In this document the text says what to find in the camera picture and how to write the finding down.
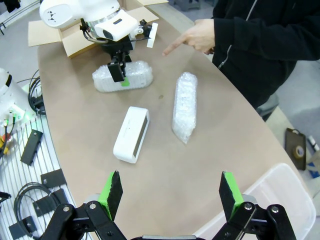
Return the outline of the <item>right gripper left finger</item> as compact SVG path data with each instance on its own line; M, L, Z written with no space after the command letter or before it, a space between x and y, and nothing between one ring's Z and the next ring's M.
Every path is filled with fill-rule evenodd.
M97 200L79 207L62 203L55 209L42 234L43 240L81 240L85 234L96 233L100 240L124 240L115 223L123 194L120 173L112 172Z

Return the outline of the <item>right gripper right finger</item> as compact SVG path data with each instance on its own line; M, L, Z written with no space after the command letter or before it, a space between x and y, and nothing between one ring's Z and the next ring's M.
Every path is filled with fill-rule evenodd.
M241 240L245 234L258 240L295 240L297 237L285 208L280 204L263 209L258 204L245 201L231 172L223 171L219 196L226 223L214 240Z

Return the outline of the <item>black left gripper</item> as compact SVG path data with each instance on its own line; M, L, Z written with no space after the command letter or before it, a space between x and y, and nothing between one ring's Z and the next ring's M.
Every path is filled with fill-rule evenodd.
M122 87L129 87L130 82L126 76L126 65L131 63L130 51L135 47L135 42L130 37L124 37L119 41L113 41L99 37L98 40L105 41L101 47L104 52L110 55L111 62L107 65L108 70L115 83Z

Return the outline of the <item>person's right hand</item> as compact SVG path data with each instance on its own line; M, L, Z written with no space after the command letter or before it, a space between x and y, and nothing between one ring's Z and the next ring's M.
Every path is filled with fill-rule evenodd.
M196 51L206 55L213 54L215 47L215 21L214 19L198 19L194 26L182 33L162 52L163 56L169 55L180 45L193 47Z

